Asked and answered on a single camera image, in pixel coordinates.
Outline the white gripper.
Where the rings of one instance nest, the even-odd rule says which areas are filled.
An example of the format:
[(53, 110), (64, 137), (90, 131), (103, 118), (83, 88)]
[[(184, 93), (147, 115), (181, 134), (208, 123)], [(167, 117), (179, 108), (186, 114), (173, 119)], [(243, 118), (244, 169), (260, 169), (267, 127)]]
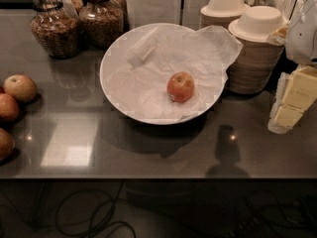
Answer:
[(300, 64), (278, 80), (267, 128), (276, 134), (290, 131), (317, 100), (317, 0), (306, 0), (288, 25), (286, 56)]

